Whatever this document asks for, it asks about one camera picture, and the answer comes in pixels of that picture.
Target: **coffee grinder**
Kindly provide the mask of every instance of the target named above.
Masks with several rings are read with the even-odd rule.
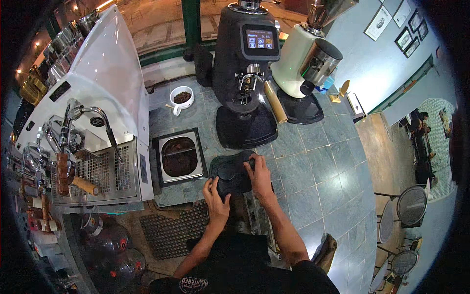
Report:
[[[343,55],[324,39],[322,29],[357,3],[359,0],[314,0],[306,22],[294,26],[280,61],[271,65],[288,122],[310,124],[323,119],[312,91],[326,81]]]
[[[225,148],[251,149],[278,135],[274,115],[259,100],[268,62],[280,58],[274,17],[260,3],[239,0],[220,14],[212,89],[222,103],[216,129]]]

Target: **rubber floor mat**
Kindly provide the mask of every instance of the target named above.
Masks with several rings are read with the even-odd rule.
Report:
[[[188,255],[187,240],[202,237],[209,217],[203,201],[182,212],[177,220],[162,215],[146,215],[140,221],[152,255],[162,260]]]

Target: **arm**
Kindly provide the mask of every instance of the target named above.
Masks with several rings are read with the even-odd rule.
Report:
[[[282,255],[285,256],[290,266],[302,260],[310,260],[304,242],[282,211],[277,202],[277,197],[271,189],[271,172],[266,167],[264,156],[253,154],[250,156],[251,158],[255,159],[255,171],[253,172],[247,162],[244,163],[244,166],[251,179],[253,192],[266,210],[273,225],[274,235]]]
[[[224,229],[230,211],[230,194],[225,197],[225,203],[222,203],[222,199],[217,193],[218,182],[219,177],[216,177],[213,182],[212,179],[209,179],[204,184],[203,195],[207,203],[207,210],[209,211],[209,224],[201,240],[199,240],[193,250],[176,269],[173,275],[175,278],[183,278],[195,266],[205,261],[212,245],[214,245],[215,240]]]

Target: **counter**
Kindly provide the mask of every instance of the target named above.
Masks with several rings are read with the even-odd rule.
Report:
[[[174,116],[165,104],[171,90],[183,85],[192,88],[195,102]],[[327,95],[316,93],[315,97],[325,115],[322,121],[311,125],[278,124],[278,138],[257,147],[255,152],[266,157],[279,204],[305,242],[310,257],[324,234],[331,234],[338,250],[329,277],[340,292],[348,289],[359,293],[372,280],[377,242],[368,162],[347,99],[332,103]],[[155,87],[150,94],[150,138],[197,127],[209,167],[216,156],[239,152],[219,143],[215,117],[220,106],[212,90],[200,86],[195,77]],[[150,152],[151,162],[155,162],[155,156],[154,151]],[[203,199],[205,181],[162,188],[155,201],[164,207]]]

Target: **hand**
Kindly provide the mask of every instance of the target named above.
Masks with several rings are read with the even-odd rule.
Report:
[[[276,195],[271,188],[271,172],[266,166],[266,159],[262,155],[252,154],[250,159],[255,159],[255,171],[251,169],[248,162],[244,162],[246,172],[251,180],[251,187],[255,196],[263,207],[277,202]]]
[[[228,213],[230,212],[230,194],[225,196],[225,203],[222,203],[222,199],[217,192],[218,182],[218,176],[215,180],[207,180],[203,187],[203,195],[207,203],[207,210],[209,211],[208,228],[210,227],[210,229],[216,230],[220,234],[224,230]]]

